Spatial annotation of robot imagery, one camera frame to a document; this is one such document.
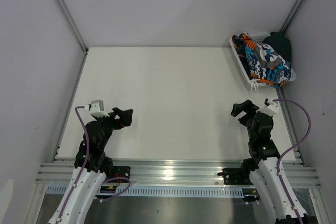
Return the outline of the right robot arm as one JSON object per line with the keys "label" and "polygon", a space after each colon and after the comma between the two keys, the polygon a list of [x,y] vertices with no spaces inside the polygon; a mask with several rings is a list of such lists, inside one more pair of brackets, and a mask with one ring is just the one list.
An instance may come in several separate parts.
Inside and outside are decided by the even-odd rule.
{"label": "right robot arm", "polygon": [[273,117],[279,111],[278,102],[277,99],[266,100],[263,108],[250,100],[233,105],[230,114],[236,117],[244,113],[238,121],[246,127],[249,138],[250,158],[243,160],[238,174],[244,183],[256,188],[270,223],[318,223],[297,199],[284,172],[284,155],[271,139]]}

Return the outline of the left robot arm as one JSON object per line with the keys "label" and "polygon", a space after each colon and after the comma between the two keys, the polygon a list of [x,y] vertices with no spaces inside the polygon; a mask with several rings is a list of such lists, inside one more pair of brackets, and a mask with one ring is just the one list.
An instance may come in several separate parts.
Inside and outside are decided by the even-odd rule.
{"label": "left robot arm", "polygon": [[94,103],[75,107],[77,116],[80,116],[81,109],[89,111],[93,121],[79,121],[84,131],[83,140],[75,157],[68,187],[49,223],[84,223],[94,200],[105,202],[111,199],[96,196],[103,184],[116,181],[131,185],[128,175],[115,176],[113,160],[106,156],[104,149],[115,130],[132,124],[133,109],[113,108],[112,112],[107,113]]}

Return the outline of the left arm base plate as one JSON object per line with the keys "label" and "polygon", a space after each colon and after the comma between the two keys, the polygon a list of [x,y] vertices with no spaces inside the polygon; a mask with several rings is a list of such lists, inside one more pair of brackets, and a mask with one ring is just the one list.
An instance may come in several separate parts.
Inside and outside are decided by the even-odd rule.
{"label": "left arm base plate", "polygon": [[130,166],[101,167],[100,169],[94,171],[106,174],[106,178],[103,183],[128,183],[126,178],[129,179],[131,175]]}

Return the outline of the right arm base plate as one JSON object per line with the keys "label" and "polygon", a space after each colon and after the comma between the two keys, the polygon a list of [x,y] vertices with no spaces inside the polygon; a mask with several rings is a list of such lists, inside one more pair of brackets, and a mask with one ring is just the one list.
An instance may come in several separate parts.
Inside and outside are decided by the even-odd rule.
{"label": "right arm base plate", "polygon": [[257,170],[256,168],[224,168],[217,176],[222,177],[225,185],[252,185],[249,174]]}

